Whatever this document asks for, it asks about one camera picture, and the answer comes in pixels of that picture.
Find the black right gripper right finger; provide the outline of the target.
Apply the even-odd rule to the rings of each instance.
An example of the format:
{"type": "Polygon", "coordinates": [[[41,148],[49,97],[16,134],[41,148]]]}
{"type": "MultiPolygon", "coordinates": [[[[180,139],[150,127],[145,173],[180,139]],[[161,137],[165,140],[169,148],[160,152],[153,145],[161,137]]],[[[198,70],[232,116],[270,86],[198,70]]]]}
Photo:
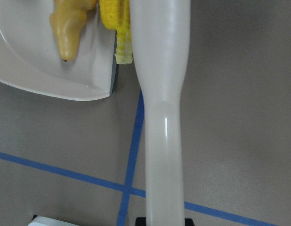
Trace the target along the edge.
{"type": "MultiPolygon", "coordinates": [[[[135,226],[147,226],[147,218],[146,217],[137,217],[135,219],[135,226]]],[[[161,224],[156,224],[156,226],[173,226],[172,221],[163,221],[161,224]]],[[[191,218],[185,218],[184,226],[194,226],[194,221],[191,218]]]]}

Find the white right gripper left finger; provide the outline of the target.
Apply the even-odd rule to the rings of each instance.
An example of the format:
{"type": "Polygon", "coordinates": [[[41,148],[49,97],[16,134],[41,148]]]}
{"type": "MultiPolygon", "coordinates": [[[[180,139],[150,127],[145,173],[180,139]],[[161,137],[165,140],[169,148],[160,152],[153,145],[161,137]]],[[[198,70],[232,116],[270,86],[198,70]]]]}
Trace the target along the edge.
{"type": "Polygon", "coordinates": [[[28,226],[116,226],[117,217],[104,215],[100,217],[91,216],[73,216],[73,217],[58,217],[58,216],[42,216],[35,215],[27,224],[28,226]]]}

